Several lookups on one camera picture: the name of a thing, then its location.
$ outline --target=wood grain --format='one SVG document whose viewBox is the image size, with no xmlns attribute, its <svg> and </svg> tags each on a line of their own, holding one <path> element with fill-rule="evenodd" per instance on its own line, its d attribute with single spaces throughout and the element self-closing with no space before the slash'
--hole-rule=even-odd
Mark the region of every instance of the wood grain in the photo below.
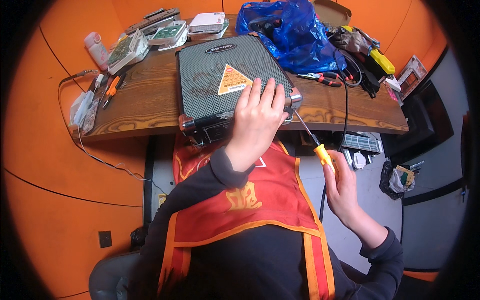
<svg viewBox="0 0 480 300">
<path fill-rule="evenodd" d="M 235 36 L 237 16 L 227 15 L 224 37 Z M 193 45 L 200 42 L 187 42 Z M 179 132 L 175 49 L 157 51 L 133 65 L 107 109 L 99 109 L 95 127 L 83 142 Z M 341 130 L 345 121 L 345 89 L 288 74 L 303 95 L 299 113 L 313 130 Z M 348 89 L 348 130 L 403 134 L 408 125 L 398 103 L 382 86 L 372 99 L 361 87 Z M 302 129 L 294 119 L 281 129 Z"/>
</svg>

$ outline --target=yellow screwdriver handle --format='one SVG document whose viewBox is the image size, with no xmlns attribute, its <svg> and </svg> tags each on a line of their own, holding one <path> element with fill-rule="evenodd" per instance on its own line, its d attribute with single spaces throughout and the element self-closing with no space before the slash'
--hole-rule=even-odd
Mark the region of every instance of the yellow screwdriver handle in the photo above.
<svg viewBox="0 0 480 300">
<path fill-rule="evenodd" d="M 328 164 L 332 168 L 333 173 L 335 174 L 335 168 L 333 167 L 332 158 L 328 155 L 327 151 L 325 150 L 324 144 L 321 144 L 320 146 L 316 147 L 313 151 L 317 154 L 322 166 L 324 164 Z"/>
</svg>

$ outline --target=red vest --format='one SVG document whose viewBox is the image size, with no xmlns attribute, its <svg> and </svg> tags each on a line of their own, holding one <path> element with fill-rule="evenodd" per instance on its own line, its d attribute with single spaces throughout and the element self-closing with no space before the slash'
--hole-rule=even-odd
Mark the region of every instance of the red vest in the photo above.
<svg viewBox="0 0 480 300">
<path fill-rule="evenodd" d="M 173 174 L 179 183 L 206 165 L 221 145 L 197 150 L 177 135 Z M 266 224 L 303 232 L 310 299 L 335 295 L 332 264 L 325 232 L 299 177 L 300 159 L 288 155 L 280 141 L 273 142 L 257 160 L 242 189 L 225 190 L 210 199 L 174 213 L 159 279 L 186 276 L 191 247 L 224 239 L 245 229 Z"/>
</svg>

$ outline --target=white bottle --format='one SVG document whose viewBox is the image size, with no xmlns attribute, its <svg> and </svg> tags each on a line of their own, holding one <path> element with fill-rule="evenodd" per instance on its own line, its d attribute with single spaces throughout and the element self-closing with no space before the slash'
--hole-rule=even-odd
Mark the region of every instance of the white bottle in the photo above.
<svg viewBox="0 0 480 300">
<path fill-rule="evenodd" d="M 108 58 L 110 57 L 107 49 L 102 43 L 102 38 L 96 32 L 91 32 L 84 39 L 85 46 L 88 48 L 88 52 L 95 60 L 96 64 L 102 71 L 108 68 Z"/>
</svg>

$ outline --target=white router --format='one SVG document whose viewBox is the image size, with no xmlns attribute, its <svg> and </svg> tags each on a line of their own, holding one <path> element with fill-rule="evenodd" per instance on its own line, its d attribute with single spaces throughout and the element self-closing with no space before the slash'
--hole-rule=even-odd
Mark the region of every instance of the white router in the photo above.
<svg viewBox="0 0 480 300">
<path fill-rule="evenodd" d="M 190 22 L 190 32 L 221 31 L 224 19 L 224 12 L 199 13 Z"/>
</svg>

